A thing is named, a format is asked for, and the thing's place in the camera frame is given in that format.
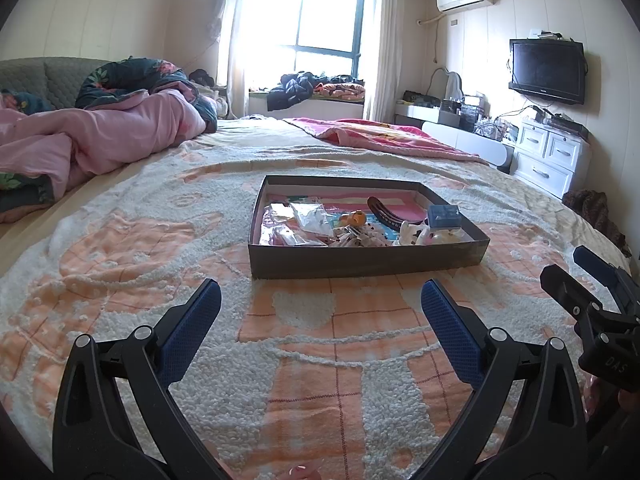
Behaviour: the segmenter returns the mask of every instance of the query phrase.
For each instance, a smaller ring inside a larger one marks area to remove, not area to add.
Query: window
[[[366,0],[249,0],[247,73],[271,88],[286,73],[358,77]]]

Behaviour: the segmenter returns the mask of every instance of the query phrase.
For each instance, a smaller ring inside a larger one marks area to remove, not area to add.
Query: flat screen tv
[[[509,88],[570,105],[584,104],[586,60],[581,43],[511,40]]]

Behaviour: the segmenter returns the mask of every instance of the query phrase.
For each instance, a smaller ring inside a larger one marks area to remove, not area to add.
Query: wall
[[[430,16],[436,16],[430,0]],[[458,24],[451,25],[451,20]],[[620,0],[497,0],[491,7],[452,14],[439,23],[440,64],[462,76],[466,93],[481,91],[495,116],[526,104],[508,89],[509,40],[532,28],[584,43],[589,63],[584,106],[553,106],[591,131],[593,156],[585,187],[607,193],[610,217],[640,251],[640,32]],[[426,44],[423,88],[433,63],[435,25]]]
[[[404,0],[404,26],[402,29],[402,70],[400,71],[399,96],[405,90],[422,91],[422,67],[424,66],[427,27],[418,25],[427,15],[429,0]]]
[[[171,0],[19,0],[0,31],[0,59],[162,57]]]
[[[172,0],[164,40],[164,58],[188,74],[203,68],[218,73],[217,41],[212,40],[211,13],[215,0]]]

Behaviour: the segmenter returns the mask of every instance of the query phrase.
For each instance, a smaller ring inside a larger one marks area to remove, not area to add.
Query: pink and white bedspread
[[[50,206],[91,177],[176,146],[206,125],[178,89],[92,110],[27,116],[0,100],[0,222]]]
[[[253,280],[247,237],[265,174],[421,182],[459,205],[491,243],[480,265],[463,269]],[[540,289],[541,270],[562,266],[610,307],[573,250],[585,244],[628,269],[583,219],[489,166],[331,146],[275,120],[220,121],[215,134],[98,176],[3,228],[0,402],[38,455],[50,464],[74,339],[123,338],[154,325],[210,276],[222,288],[222,310],[170,391],[234,480],[274,480],[316,459],[324,459],[322,480],[399,480],[416,471],[470,391],[420,309],[425,280],[437,278],[485,325],[516,340],[561,337],[575,363],[573,319]],[[143,449],[158,456],[130,389],[121,393]],[[514,392],[487,452],[500,445],[516,402]]]
[[[367,148],[374,152],[396,155],[447,158],[449,160],[472,160],[485,163],[477,155],[461,152],[443,144],[413,126],[376,123],[364,119],[339,119],[321,121],[317,119],[284,119],[304,130],[316,139],[348,148]]]

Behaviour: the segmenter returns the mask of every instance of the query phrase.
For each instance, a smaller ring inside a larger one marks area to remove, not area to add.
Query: pink blanket
[[[319,121],[316,119],[284,119],[306,131],[316,139],[327,140],[339,146],[367,148],[375,152],[396,155],[472,160],[486,164],[477,155],[461,152],[434,139],[419,128],[375,123],[364,119]]]
[[[202,133],[178,89],[146,90],[94,110],[27,116],[0,104],[0,222],[60,200],[65,191]]]

